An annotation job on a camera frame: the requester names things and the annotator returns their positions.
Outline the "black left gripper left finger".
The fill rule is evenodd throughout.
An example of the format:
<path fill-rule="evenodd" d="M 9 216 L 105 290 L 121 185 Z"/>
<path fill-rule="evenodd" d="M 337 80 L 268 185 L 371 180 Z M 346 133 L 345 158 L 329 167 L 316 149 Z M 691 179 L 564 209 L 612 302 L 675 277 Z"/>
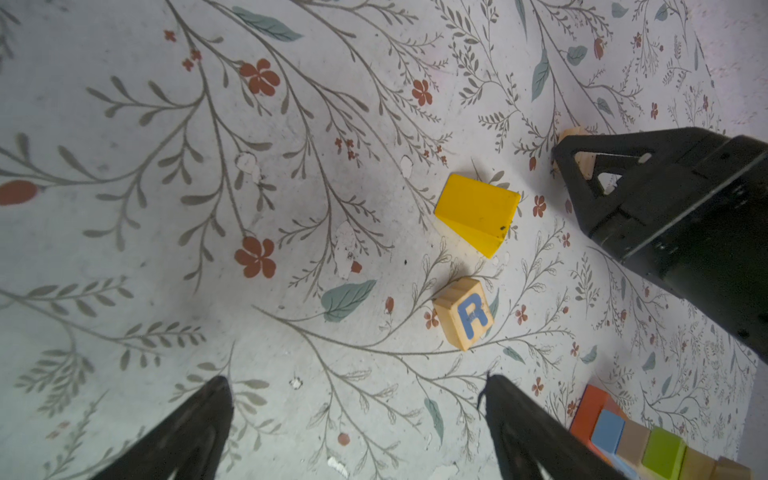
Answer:
<path fill-rule="evenodd" d="M 97 479 L 213 479 L 233 419 L 228 380 L 216 376 Z"/>

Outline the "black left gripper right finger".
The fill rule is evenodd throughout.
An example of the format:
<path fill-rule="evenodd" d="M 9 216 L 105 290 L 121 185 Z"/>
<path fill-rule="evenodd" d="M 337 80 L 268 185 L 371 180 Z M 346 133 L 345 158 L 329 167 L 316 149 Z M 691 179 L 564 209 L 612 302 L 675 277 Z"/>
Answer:
<path fill-rule="evenodd" d="M 556 419 L 502 375 L 478 396 L 503 479 L 621 479 Z"/>

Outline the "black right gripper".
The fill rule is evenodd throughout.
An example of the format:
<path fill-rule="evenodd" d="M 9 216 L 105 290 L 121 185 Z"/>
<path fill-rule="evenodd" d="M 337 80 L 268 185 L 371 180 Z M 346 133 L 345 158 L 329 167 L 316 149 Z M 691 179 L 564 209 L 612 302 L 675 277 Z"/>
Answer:
<path fill-rule="evenodd" d="M 574 155 L 597 155 L 586 180 Z M 700 127 L 568 136 L 552 150 L 581 230 L 767 358 L 767 145 Z"/>

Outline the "red-orange rectangular block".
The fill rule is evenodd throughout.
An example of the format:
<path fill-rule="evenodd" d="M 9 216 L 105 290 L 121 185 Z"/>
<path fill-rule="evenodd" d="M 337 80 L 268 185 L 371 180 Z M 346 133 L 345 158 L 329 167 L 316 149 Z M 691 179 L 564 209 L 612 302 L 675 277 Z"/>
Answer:
<path fill-rule="evenodd" d="M 628 420 L 627 415 L 608 392 L 594 385 L 588 385 L 576 409 L 569 431 L 595 455 L 608 462 L 607 457 L 591 442 L 591 436 L 603 409 L 618 415 L 623 420 Z"/>

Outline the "light blue block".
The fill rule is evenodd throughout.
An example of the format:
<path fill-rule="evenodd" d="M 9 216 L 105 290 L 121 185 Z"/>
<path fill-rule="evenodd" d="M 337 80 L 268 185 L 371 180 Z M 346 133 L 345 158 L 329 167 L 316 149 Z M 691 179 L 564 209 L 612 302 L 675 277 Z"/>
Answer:
<path fill-rule="evenodd" d="M 619 415 L 603 409 L 594 427 L 591 442 L 606 456 L 611 465 L 628 479 L 633 478 L 633 472 L 617 456 L 618 446 L 621 440 L 625 420 Z"/>

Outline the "yellow triangular roof block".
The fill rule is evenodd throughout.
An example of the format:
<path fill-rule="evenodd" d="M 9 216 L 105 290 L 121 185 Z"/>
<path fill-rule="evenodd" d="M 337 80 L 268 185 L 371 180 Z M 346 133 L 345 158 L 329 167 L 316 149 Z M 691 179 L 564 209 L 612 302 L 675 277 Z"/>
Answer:
<path fill-rule="evenodd" d="M 435 216 L 487 259 L 495 256 L 513 222 L 521 195 L 451 174 Z"/>

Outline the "wood block letter R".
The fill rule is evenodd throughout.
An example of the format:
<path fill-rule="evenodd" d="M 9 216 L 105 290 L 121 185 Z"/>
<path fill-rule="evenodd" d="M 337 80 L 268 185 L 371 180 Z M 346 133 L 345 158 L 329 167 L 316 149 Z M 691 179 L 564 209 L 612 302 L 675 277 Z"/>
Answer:
<path fill-rule="evenodd" d="M 446 341 L 461 351 L 468 351 L 494 325 L 494 314 L 479 280 L 457 280 L 433 300 L 433 305 Z"/>

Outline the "lime green block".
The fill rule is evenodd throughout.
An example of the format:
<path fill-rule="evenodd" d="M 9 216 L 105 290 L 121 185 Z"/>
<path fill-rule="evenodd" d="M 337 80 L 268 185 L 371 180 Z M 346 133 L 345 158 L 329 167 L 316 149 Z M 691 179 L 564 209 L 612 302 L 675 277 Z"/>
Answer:
<path fill-rule="evenodd" d="M 651 479 L 678 480 L 686 451 L 687 444 L 681 437 L 655 427 L 650 432 L 642 466 Z"/>

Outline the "grooved wood block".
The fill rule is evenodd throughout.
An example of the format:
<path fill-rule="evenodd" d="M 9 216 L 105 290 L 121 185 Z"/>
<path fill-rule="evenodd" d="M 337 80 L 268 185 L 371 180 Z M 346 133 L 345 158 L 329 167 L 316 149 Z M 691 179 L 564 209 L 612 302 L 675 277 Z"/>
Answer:
<path fill-rule="evenodd" d="M 572 127 L 572 128 L 565 129 L 560 133 L 558 142 L 561 142 L 565 137 L 568 137 L 568 136 L 589 136 L 589 135 L 590 135 L 590 132 L 585 127 L 582 127 L 582 126 Z M 591 152 L 577 152 L 574 155 L 576 164 L 578 165 L 582 176 L 586 180 L 591 180 L 593 178 L 596 157 L 597 155 Z"/>
<path fill-rule="evenodd" d="M 710 480 L 753 480 L 753 472 L 734 460 L 721 456 L 715 463 Z"/>

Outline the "plain light wood block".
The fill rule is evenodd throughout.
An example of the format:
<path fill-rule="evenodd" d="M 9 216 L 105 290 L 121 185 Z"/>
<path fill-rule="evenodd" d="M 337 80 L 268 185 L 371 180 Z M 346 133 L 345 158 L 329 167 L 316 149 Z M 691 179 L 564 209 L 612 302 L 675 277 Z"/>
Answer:
<path fill-rule="evenodd" d="M 616 457 L 628 467 L 639 469 L 650 434 L 651 431 L 645 426 L 626 420 L 616 449 Z"/>

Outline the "wood block letter F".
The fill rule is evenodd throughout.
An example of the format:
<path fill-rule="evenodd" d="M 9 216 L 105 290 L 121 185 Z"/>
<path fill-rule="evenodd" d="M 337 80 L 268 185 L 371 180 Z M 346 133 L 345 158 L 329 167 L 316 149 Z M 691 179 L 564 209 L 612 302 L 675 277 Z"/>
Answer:
<path fill-rule="evenodd" d="M 686 449 L 680 469 L 679 480 L 709 480 L 717 461 L 698 450 Z"/>

